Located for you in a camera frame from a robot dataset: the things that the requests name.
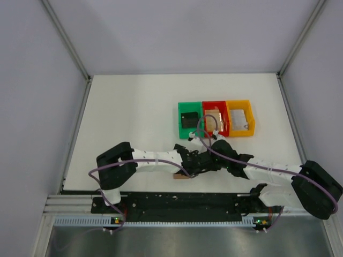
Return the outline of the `brown leather card holder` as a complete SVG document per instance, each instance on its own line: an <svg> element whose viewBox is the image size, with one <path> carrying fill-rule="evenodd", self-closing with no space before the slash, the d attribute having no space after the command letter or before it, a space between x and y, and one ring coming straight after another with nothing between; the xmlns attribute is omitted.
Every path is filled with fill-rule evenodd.
<svg viewBox="0 0 343 257"><path fill-rule="evenodd" d="M183 174L173 174L173 179L188 179L189 177Z"/></svg>

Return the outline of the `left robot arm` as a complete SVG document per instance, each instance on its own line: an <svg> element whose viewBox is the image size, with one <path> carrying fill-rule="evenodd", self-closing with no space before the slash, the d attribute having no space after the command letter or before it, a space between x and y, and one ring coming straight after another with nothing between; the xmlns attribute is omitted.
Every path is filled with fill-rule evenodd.
<svg viewBox="0 0 343 257"><path fill-rule="evenodd" d="M121 142L100 154L96 164L101 192L105 196L103 206L112 213L121 208L120 187L138 172L181 172L193 178L214 167L208 152L189 151L178 144L167 152L147 152L132 148L129 142Z"/></svg>

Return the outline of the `red plastic bin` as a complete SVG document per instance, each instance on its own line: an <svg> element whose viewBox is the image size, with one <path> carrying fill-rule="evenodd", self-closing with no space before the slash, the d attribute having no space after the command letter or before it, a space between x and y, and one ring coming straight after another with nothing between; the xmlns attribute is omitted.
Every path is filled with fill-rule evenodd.
<svg viewBox="0 0 343 257"><path fill-rule="evenodd" d="M204 118L204 130L209 134L216 130L220 135L229 137L230 119L226 101L202 102Z"/></svg>

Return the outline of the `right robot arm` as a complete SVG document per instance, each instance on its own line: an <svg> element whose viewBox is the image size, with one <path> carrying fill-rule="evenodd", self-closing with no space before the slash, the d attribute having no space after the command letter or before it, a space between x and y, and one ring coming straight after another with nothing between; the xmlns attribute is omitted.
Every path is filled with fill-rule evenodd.
<svg viewBox="0 0 343 257"><path fill-rule="evenodd" d="M226 169L234 177L259 181L250 206L257 212L267 207L303 208L321 220L338 211L342 186L317 162L301 165L277 164L233 150L218 134L205 147L212 169Z"/></svg>

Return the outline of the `yellow plastic bin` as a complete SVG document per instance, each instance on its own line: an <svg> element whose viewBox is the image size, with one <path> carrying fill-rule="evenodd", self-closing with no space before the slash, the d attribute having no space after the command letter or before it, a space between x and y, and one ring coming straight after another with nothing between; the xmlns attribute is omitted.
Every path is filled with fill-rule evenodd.
<svg viewBox="0 0 343 257"><path fill-rule="evenodd" d="M230 137L251 137L255 133L255 119L249 100L226 101Z"/></svg>

